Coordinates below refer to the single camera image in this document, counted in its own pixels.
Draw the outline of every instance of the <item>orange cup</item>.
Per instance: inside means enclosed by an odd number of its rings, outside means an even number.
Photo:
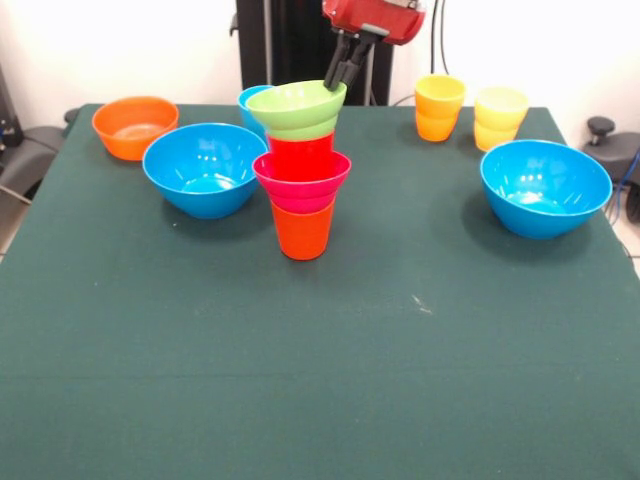
[[[271,202],[280,249],[293,260],[313,260],[327,249],[335,200],[314,213],[287,212]]]
[[[103,105],[93,128],[106,149],[121,160],[140,162],[155,139],[178,126],[180,112],[158,97],[130,97]]]
[[[427,75],[416,83],[416,125],[429,142],[447,140],[458,122],[465,85],[449,75]]]

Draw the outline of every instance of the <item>white wall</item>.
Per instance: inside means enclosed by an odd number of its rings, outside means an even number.
[[[640,2],[630,0],[448,0],[449,73],[467,84],[467,104],[486,85],[522,89],[532,105],[551,109],[573,146],[596,114],[640,131],[639,20]],[[396,50],[392,101],[429,72],[428,30]]]
[[[232,103],[234,13],[234,0],[0,0],[0,63],[24,126],[128,95]]]
[[[228,35],[235,1],[159,5],[0,0],[0,62],[25,126],[61,124],[68,108],[140,93],[234,103],[241,89],[237,34]],[[577,146],[593,114],[640,130],[639,19],[640,2],[631,0],[448,0],[447,63],[468,85],[467,104],[485,85],[521,88],[533,105],[551,108]],[[428,71],[424,28],[396,49],[392,101]]]

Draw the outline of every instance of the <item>bowl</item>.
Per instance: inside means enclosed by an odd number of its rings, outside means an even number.
[[[308,214],[329,206],[351,171],[351,160],[341,153],[332,152],[327,163],[331,172],[329,176],[311,182],[279,179],[274,170],[273,153],[258,157],[253,163],[253,171],[272,203],[290,213]]]
[[[335,129],[346,94],[344,83],[332,92],[322,80],[309,80],[257,93],[249,98],[247,108],[274,138],[313,140]]]
[[[180,113],[173,103],[158,97],[129,97],[100,107],[93,128],[111,155],[139,162],[158,137],[178,126]]]
[[[158,138],[142,160],[167,201],[201,219],[231,215],[257,187],[253,161],[267,151],[255,133],[224,123],[178,128]]]
[[[611,197],[605,169],[559,143],[517,140],[487,152],[480,174],[491,208],[511,232],[549,239],[585,223]]]
[[[262,140],[266,142],[267,137],[265,135],[264,125],[262,125],[255,117],[251,114],[249,109],[247,108],[247,101],[257,93],[260,93],[264,90],[268,90],[269,88],[273,88],[272,85],[256,85],[255,87],[250,87],[242,91],[240,95],[238,95],[238,107],[240,108],[240,115],[242,115],[242,122],[248,130],[251,130],[253,133],[258,135]]]

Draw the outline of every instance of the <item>pink cup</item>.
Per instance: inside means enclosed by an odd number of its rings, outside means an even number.
[[[290,213],[314,213],[328,207],[351,171],[351,160],[341,153],[332,152],[330,177],[312,182],[288,182],[273,174],[273,158],[271,152],[258,157],[253,162],[253,171],[271,201]]]

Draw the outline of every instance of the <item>plastic cup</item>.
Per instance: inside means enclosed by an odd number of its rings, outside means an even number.
[[[273,138],[314,140],[335,130],[346,94],[344,83],[332,92],[323,80],[309,80],[262,91],[249,98],[247,108]]]
[[[140,162],[154,140],[178,126],[179,116],[178,107],[162,98],[130,97],[100,107],[93,128],[111,155]]]
[[[251,112],[247,108],[247,101],[255,94],[268,90],[269,88],[273,88],[273,86],[256,85],[255,87],[243,90],[243,92],[238,95],[238,107],[240,107],[240,114],[242,115],[242,123],[244,127],[248,130],[251,130],[265,142],[267,141],[267,137],[265,134],[264,125],[258,122],[258,120],[256,120],[256,118],[251,114]]]
[[[290,142],[267,134],[273,152],[273,176],[288,182],[312,182],[332,176],[334,135],[335,132],[331,132],[315,140]]]
[[[287,182],[274,176],[273,160],[273,153],[258,157],[253,162],[253,171],[271,201],[291,213],[313,213],[329,206],[351,172],[351,160],[332,152],[331,176],[314,182]]]
[[[529,110],[527,97],[512,88],[490,87],[481,90],[475,102],[473,131],[476,146],[489,151],[510,142],[518,133]]]
[[[335,201],[314,213],[291,213],[271,202],[280,250],[293,260],[313,260],[329,243]]]
[[[416,83],[416,126],[429,142],[447,140],[458,122],[466,87],[449,75],[427,75]]]

